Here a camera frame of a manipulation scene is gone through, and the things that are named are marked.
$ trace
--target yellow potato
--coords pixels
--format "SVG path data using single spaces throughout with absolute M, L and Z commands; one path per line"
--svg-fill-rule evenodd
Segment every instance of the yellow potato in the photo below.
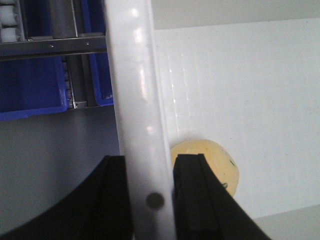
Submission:
M 231 196 L 235 195 L 239 182 L 239 169 L 232 157 L 218 143 L 201 139 L 185 141 L 174 146 L 171 148 L 172 167 L 178 154 L 204 154 L 218 180 Z

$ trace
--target metal frame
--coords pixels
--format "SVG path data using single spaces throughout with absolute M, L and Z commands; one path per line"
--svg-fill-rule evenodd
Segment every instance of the metal frame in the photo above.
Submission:
M 103 53 L 107 51 L 103 33 L 86 33 L 75 38 L 0 43 L 0 61 L 61 55 Z
M 114 109 L 136 240 L 175 240 L 173 174 L 150 0 L 105 0 Z

